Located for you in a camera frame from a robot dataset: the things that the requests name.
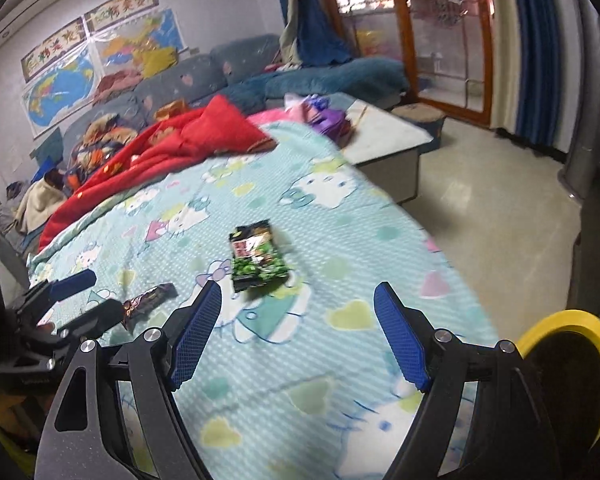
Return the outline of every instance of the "hello kitty bedspread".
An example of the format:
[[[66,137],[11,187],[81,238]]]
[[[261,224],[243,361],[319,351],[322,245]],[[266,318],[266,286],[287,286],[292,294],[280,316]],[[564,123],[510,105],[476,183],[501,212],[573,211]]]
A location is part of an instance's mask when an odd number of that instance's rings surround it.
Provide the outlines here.
[[[217,282],[216,329],[175,393],[213,477],[380,478],[420,396],[375,318],[375,286],[390,282],[404,304],[467,341],[493,345],[496,333],[427,233],[328,139],[294,123],[264,129],[279,141],[271,153],[209,159],[101,203],[32,259],[32,283],[95,271],[96,286],[55,306],[51,320],[62,324],[106,298],[173,282],[179,297],[137,335]],[[261,219],[270,219],[292,272],[249,302],[233,292],[227,237]],[[102,342],[132,338],[118,326]],[[136,460],[151,471],[131,392],[123,398]],[[446,467],[458,460],[462,430],[459,420]]]

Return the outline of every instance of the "coffee table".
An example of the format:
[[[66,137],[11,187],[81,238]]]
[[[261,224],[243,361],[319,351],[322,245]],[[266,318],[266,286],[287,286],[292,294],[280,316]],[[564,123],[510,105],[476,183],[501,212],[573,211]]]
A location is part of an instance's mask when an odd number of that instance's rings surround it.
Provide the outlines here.
[[[353,126],[342,155],[392,200],[401,204],[417,197],[418,148],[432,140],[422,128],[365,101],[337,92],[331,108],[347,113]]]

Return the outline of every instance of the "red cloth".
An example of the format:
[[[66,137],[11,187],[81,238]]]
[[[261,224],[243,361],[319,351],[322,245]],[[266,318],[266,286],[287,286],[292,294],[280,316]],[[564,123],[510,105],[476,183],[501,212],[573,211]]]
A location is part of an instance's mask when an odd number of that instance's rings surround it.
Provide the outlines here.
[[[173,132],[157,145],[148,142],[155,131],[168,127],[174,128]],[[249,123],[235,106],[216,96],[205,108],[154,124],[117,152],[51,215],[40,238],[40,250],[116,193],[199,164],[214,153],[249,153],[274,145],[275,141]],[[139,157],[131,161],[133,155]]]

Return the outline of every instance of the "green snack package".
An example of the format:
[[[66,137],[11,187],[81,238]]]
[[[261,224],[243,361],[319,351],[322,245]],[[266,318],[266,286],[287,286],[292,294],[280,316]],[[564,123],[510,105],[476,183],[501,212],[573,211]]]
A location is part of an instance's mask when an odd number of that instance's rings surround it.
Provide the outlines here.
[[[229,241],[233,251],[231,277],[235,292],[288,277],[289,268],[273,244],[269,220],[236,227]]]

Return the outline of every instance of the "gray sofa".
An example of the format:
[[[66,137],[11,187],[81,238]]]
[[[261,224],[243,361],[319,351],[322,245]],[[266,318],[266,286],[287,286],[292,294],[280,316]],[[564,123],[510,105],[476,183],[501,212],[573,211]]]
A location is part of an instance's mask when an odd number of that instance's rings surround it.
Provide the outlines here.
[[[80,116],[64,134],[64,160],[89,124],[107,113],[118,113],[137,131],[150,125],[158,108],[177,99],[191,107],[203,106],[217,94],[245,115],[278,107],[285,93],[299,95],[344,92],[382,108],[395,105],[409,89],[402,63],[382,57],[354,59],[329,67],[263,73],[276,57],[279,38],[273,34],[232,41],[209,54],[181,60],[142,81],[132,91],[96,105]]]

